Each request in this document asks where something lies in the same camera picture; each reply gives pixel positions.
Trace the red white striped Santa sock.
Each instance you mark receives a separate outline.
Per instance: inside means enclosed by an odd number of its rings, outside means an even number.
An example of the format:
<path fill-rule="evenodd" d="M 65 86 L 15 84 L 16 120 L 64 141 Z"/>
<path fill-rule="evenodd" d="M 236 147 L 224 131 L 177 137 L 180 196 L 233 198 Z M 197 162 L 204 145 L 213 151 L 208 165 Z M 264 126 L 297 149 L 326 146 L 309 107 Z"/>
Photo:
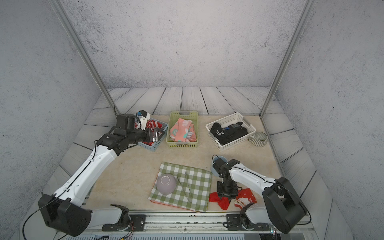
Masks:
<path fill-rule="evenodd" d="M 156 120 L 146 120 L 145 119 L 145 123 L 146 123 L 145 127 L 141 127 L 140 123 L 141 123 L 141 121 L 135 120 L 135 129 L 141 129 L 141 130 L 151 129 L 151 130 L 154 130 L 155 128 L 162 129 L 162 127 L 163 127 L 163 124 L 161 122 L 156 121 Z"/>

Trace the plain red sock front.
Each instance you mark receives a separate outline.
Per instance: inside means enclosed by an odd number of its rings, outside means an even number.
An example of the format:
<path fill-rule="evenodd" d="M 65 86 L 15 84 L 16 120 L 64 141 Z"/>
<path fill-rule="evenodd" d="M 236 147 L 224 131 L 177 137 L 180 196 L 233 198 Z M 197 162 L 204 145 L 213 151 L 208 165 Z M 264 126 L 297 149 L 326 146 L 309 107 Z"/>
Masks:
<path fill-rule="evenodd" d="M 229 198 L 219 197 L 217 192 L 210 193 L 209 202 L 210 203 L 217 203 L 219 205 L 219 207 L 224 211 L 226 211 L 230 206 Z"/>

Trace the red Santa sock front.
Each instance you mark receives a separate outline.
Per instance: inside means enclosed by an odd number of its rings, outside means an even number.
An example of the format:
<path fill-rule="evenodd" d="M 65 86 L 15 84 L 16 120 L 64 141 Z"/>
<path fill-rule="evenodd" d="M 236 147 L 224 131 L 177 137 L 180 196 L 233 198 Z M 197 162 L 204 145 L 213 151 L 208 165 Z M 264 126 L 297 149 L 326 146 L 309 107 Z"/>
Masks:
<path fill-rule="evenodd" d="M 255 198 L 251 189 L 242 189 L 239 191 L 238 196 L 234 202 L 235 207 L 240 208 L 241 210 L 248 206 L 249 204 L 256 204 L 257 199 Z"/>

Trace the pink sock with blue text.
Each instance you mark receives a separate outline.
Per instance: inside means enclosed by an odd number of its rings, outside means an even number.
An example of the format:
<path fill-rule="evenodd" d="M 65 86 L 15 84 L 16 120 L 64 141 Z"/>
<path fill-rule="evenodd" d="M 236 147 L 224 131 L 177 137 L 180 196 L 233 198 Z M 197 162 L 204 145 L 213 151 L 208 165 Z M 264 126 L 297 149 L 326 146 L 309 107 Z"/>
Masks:
<path fill-rule="evenodd" d="M 170 130 L 173 142 L 196 142 L 197 134 L 192 120 L 179 118 Z"/>

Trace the black sock with white label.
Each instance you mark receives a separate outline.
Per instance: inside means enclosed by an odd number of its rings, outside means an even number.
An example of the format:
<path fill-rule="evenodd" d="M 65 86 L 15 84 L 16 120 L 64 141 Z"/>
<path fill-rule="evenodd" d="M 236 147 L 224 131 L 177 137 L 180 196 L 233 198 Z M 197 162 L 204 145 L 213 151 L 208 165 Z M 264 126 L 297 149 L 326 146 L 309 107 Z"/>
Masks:
<path fill-rule="evenodd" d="M 214 123 L 210 133 L 218 139 L 220 145 L 226 145 L 248 134 L 248 130 L 242 126 L 243 122 L 229 125 L 222 128 L 221 124 Z"/>

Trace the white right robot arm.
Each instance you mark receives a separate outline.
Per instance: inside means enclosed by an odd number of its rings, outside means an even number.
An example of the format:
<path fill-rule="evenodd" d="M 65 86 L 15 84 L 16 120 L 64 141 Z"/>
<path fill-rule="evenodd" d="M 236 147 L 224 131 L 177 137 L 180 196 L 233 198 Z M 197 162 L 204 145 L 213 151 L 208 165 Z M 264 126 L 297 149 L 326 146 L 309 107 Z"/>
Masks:
<path fill-rule="evenodd" d="M 264 207 L 255 203 L 246 205 L 240 211 L 239 219 L 226 225 L 228 229 L 241 227 L 251 231 L 259 224 L 271 224 L 281 233 L 288 234 L 309 213 L 290 181 L 284 177 L 262 176 L 235 159 L 227 163 L 218 159 L 213 163 L 213 169 L 222 178 L 217 182 L 219 197 L 234 200 L 239 195 L 240 183 L 264 199 Z"/>

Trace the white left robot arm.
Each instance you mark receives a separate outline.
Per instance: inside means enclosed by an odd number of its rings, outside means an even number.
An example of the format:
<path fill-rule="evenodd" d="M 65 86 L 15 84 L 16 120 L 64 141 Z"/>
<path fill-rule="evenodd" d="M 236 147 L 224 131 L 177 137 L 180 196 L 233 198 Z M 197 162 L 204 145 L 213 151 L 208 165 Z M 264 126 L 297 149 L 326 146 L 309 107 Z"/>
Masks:
<path fill-rule="evenodd" d="M 72 237 L 96 226 L 110 226 L 125 231 L 131 227 L 129 209 L 112 204 L 110 208 L 86 210 L 82 204 L 95 182 L 107 166 L 125 150 L 138 143 L 157 142 L 161 129 L 148 129 L 151 115 L 139 111 L 136 115 L 121 114 L 116 125 L 94 142 L 95 147 L 74 175 L 52 195 L 43 195 L 38 206 L 47 227 Z"/>

